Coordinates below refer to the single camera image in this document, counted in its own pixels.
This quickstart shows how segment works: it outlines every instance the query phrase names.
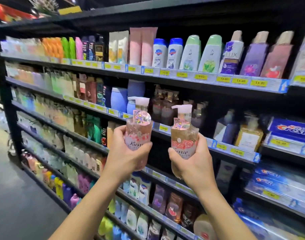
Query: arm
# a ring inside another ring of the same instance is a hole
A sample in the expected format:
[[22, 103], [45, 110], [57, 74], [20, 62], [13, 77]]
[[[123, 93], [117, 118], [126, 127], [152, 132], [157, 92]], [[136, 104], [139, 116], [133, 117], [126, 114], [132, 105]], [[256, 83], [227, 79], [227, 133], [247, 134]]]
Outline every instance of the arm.
[[147, 158], [152, 143], [131, 151], [124, 142], [126, 126], [114, 130], [113, 144], [104, 171], [92, 189], [67, 216], [49, 240], [91, 240], [118, 186], [130, 176], [137, 164]]
[[171, 161], [178, 167], [186, 184], [197, 194], [218, 238], [256, 240], [217, 188], [206, 138], [202, 134], [198, 134], [196, 153], [188, 160], [183, 159], [172, 148], [169, 148], [168, 152]]

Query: yellow bottle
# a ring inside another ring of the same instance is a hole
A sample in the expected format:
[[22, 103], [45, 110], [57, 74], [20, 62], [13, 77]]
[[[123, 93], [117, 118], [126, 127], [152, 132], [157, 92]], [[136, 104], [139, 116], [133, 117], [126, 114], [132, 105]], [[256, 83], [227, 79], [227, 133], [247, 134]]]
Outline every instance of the yellow bottle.
[[258, 118], [250, 117], [247, 125], [242, 125], [235, 146], [256, 152], [264, 133], [258, 128]]

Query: hand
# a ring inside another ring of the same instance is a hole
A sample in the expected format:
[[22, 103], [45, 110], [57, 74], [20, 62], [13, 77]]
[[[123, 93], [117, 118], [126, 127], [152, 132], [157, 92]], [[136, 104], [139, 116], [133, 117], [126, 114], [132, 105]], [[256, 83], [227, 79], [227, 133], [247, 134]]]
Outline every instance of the hand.
[[201, 133], [198, 133], [196, 153], [189, 159], [183, 159], [173, 148], [169, 148], [168, 153], [186, 184], [197, 195], [205, 190], [218, 190], [207, 140]]
[[125, 144], [125, 132], [126, 125], [119, 126], [114, 130], [112, 147], [102, 173], [118, 177], [120, 183], [129, 178], [139, 164], [144, 166], [147, 164], [148, 154], [153, 145], [152, 142], [145, 143], [138, 150], [132, 151]]

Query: store aisle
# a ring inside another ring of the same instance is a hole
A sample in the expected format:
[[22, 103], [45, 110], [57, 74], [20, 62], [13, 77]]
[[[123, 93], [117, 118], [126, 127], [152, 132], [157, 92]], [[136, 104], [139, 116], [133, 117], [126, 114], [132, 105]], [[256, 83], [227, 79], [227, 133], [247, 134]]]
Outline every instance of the store aisle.
[[67, 214], [7, 156], [0, 130], [0, 239], [46, 240]]

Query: white bottle with blue cap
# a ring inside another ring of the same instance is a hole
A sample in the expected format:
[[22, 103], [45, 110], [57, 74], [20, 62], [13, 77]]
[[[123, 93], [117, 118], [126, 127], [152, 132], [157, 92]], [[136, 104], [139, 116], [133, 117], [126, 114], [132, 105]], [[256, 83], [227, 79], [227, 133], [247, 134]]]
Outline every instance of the white bottle with blue cap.
[[164, 39], [153, 42], [152, 67], [165, 68], [167, 63], [167, 44]]
[[172, 38], [168, 47], [168, 58], [166, 68], [179, 69], [181, 55], [183, 53], [183, 39]]

